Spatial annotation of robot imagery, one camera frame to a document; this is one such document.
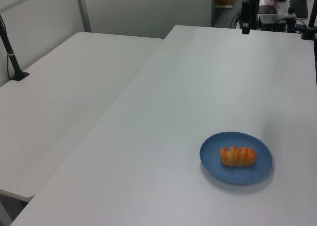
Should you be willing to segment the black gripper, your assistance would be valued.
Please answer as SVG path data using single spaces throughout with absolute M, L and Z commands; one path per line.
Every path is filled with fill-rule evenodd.
M 250 1 L 244 0 L 241 7 L 242 34 L 250 33 Z

